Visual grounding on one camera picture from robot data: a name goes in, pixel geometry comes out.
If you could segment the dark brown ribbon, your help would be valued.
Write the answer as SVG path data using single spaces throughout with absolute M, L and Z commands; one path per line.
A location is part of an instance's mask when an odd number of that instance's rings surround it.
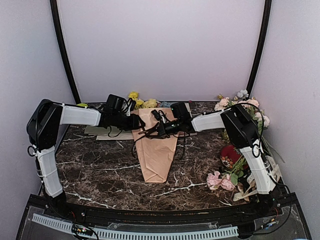
M 138 137 L 138 139 L 134 140 L 134 143 L 131 147 L 131 155 L 134 157 L 134 158 L 138 158 L 138 156 L 136 154 L 134 154 L 134 150 L 137 150 L 137 147 L 136 147 L 136 143 L 139 141 L 139 140 L 142 140 L 143 138 L 147 138 L 147 139 L 166 139 L 166 138 L 169 138 L 170 136 L 175 136 L 177 135 L 178 133 L 174 134 L 174 135 L 169 135 L 169 136 L 159 136 L 158 133 L 157 133 L 157 126 L 159 125 L 159 123 L 157 123 L 155 126 L 149 128 L 149 129 L 145 129 L 145 127 L 141 128 L 142 131 L 140 131 L 138 134 L 142 134 L 141 137 Z M 180 156 L 180 160 L 182 160 L 184 157 L 185 157 L 185 152 L 186 152 L 186 138 L 187 138 L 187 133 L 183 132 L 183 150 L 182 150 L 182 154 Z

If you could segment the blue fake flower stem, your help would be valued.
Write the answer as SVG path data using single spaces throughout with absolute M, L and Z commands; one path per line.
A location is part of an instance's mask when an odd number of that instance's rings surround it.
M 159 107 L 160 108 L 170 108 L 172 104 L 173 104 L 172 102 L 163 101 L 160 103 Z

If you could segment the bright yellow flower stem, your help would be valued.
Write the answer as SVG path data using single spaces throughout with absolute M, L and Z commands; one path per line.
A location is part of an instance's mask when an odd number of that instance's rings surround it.
M 132 91 L 129 93 L 128 98 L 135 102 L 135 109 L 141 109 L 144 104 L 144 100 L 139 98 L 139 93 L 136 91 Z

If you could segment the pale yellow flower stem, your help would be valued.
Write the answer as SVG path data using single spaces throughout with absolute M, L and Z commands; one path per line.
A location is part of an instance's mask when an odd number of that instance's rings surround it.
M 142 104 L 142 107 L 145 109 L 156 108 L 158 106 L 158 101 L 154 98 L 150 98 Z

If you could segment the beige wrapping paper sheet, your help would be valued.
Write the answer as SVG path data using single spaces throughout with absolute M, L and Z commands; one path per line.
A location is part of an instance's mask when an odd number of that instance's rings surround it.
M 174 136 L 165 139 L 149 139 L 140 133 L 143 130 L 132 131 L 135 148 L 146 183 L 164 183 L 167 180 L 178 139 Z

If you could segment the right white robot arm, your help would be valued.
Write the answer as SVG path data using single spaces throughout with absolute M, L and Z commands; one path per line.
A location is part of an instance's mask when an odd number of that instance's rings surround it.
M 168 137 L 178 132 L 194 133 L 213 129 L 225 129 L 230 142 L 243 154 L 256 183 L 257 193 L 270 194 L 276 184 L 262 144 L 262 132 L 244 106 L 237 103 L 225 110 L 191 117 L 183 103 L 171 106 L 175 120 L 156 125 L 157 135 Z

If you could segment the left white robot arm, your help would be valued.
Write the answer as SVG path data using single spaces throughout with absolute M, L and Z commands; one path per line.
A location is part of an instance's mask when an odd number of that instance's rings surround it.
M 45 193 L 51 198 L 64 194 L 55 159 L 59 128 L 62 125 L 116 127 L 132 131 L 145 127 L 139 115 L 132 113 L 135 101 L 110 95 L 99 108 L 71 105 L 43 99 L 26 126 L 30 145 L 27 152 L 36 159 L 37 174 Z

